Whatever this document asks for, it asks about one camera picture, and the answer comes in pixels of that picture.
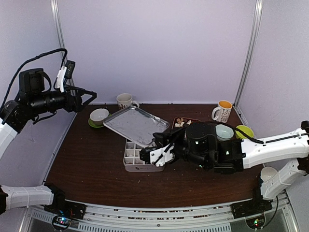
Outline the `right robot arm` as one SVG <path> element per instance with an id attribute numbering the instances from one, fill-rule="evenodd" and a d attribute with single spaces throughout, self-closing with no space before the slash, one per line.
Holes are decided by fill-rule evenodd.
<path id="1" fill-rule="evenodd" d="M 288 159 L 281 170 L 265 167 L 260 174 L 257 195 L 248 201 L 248 210 L 258 213 L 298 177 L 309 172 L 309 123 L 286 134 L 255 139 L 228 124 L 232 104 L 220 101 L 210 122 L 179 118 L 172 126 L 142 110 L 135 101 L 121 104 L 110 114 L 96 109 L 89 117 L 95 127 L 105 126 L 140 146 L 139 158 L 145 165 L 162 167 L 183 159 L 205 170 L 233 174 L 259 164 Z"/>

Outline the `tin box with dividers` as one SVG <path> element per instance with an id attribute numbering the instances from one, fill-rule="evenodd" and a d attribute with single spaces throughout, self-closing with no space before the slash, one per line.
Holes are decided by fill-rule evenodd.
<path id="1" fill-rule="evenodd" d="M 141 146 L 126 139 L 123 157 L 125 170 L 127 172 L 162 172 L 165 168 L 164 166 L 156 167 L 152 164 L 147 164 L 140 159 L 141 149 Z"/>

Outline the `bunny tin lid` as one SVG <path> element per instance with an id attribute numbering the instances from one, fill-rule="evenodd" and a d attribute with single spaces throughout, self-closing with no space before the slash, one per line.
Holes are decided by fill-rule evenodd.
<path id="1" fill-rule="evenodd" d="M 169 128 L 167 121 L 133 105 L 108 116 L 103 125 L 142 147 L 151 145 L 153 133 Z"/>

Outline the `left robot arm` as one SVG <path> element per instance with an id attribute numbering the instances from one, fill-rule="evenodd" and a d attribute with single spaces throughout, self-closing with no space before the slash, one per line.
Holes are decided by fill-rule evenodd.
<path id="1" fill-rule="evenodd" d="M 0 108 L 0 153 L 3 155 L 10 143 L 29 121 L 36 124 L 48 119 L 41 114 L 56 115 L 60 109 L 78 113 L 93 101 L 97 94 L 84 88 L 66 84 L 72 78 L 74 61 L 67 61 L 56 77 L 54 86 L 45 88 L 44 82 L 51 83 L 42 68 L 18 71 L 19 91 L 14 100 L 7 101 Z M 43 205 L 48 211 L 64 215 L 70 212 L 65 193 L 53 184 L 36 187 L 0 187 L 0 212 L 9 209 Z"/>

